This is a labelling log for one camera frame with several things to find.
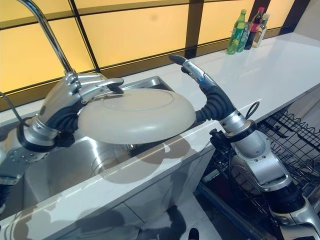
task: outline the white plate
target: white plate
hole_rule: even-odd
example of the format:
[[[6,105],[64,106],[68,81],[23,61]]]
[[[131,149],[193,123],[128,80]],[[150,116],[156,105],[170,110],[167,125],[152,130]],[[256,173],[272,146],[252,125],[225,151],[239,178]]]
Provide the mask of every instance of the white plate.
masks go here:
[[[80,112],[82,134],[112,144],[144,144],[182,133],[195,121],[191,103],[176,92],[130,89],[107,94]]]

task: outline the stainless steel sink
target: stainless steel sink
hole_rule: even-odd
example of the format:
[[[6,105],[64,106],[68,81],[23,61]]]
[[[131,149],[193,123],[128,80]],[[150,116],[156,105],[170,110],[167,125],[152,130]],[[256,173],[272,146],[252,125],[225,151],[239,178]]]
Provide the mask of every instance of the stainless steel sink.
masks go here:
[[[122,86],[123,90],[139,88],[172,91],[158,76]],[[33,206],[163,142],[117,145],[95,141],[79,132],[75,133],[75,140],[71,147],[55,149],[26,171],[10,196],[20,202],[8,204],[1,218]]]

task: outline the cabinet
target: cabinet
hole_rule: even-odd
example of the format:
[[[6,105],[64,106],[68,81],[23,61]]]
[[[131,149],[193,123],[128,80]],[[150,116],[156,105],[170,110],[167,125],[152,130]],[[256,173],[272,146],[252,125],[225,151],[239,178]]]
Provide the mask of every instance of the cabinet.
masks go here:
[[[143,222],[124,203],[101,208],[72,225],[56,232],[47,240],[130,240],[138,235]]]
[[[198,156],[151,186],[125,201],[144,222],[151,220],[191,195],[213,155],[214,150]]]

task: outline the white countertop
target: white countertop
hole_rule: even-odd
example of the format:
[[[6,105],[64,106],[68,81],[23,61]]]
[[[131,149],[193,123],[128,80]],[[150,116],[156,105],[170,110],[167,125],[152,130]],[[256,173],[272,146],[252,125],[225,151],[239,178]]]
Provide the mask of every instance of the white countertop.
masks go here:
[[[226,55],[219,51],[192,59],[206,71],[226,92],[235,107],[243,114],[250,105],[260,101],[258,110],[251,117],[261,120],[266,115],[284,107],[318,86],[320,41],[290,33],[265,39],[259,48],[243,51],[236,55]],[[204,106],[206,98],[196,82],[180,71],[180,66],[171,64],[124,77],[124,84],[159,76],[175,92],[185,96],[198,110]],[[40,109],[42,100],[21,106],[18,111],[26,115]],[[13,119],[9,111],[0,114],[2,122]],[[220,126],[216,121],[208,121],[180,136],[190,145],[191,150],[202,151],[207,145],[210,130]],[[152,158],[165,147],[149,152]],[[75,220],[108,205],[111,207],[154,183],[163,175],[177,169],[183,160],[191,156],[165,158],[159,164],[133,157],[100,175],[96,175],[62,193],[40,202],[32,209],[0,221],[0,236],[10,225],[19,227],[18,220],[28,226],[28,237],[41,239],[57,232]]]

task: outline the wire rack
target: wire rack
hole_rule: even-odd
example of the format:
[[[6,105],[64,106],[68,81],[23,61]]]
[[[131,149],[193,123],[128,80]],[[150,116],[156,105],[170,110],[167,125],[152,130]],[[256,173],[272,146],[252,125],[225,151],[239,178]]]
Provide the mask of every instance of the wire rack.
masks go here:
[[[286,110],[280,110],[258,124],[271,142],[271,149],[291,173],[293,181],[319,211],[320,201],[320,132],[309,127],[306,122],[295,118]],[[228,146],[217,149],[204,174],[217,169],[228,178],[229,172],[234,182],[248,200],[264,215],[269,215],[267,202],[260,192],[235,168],[228,169],[230,156],[235,154]]]

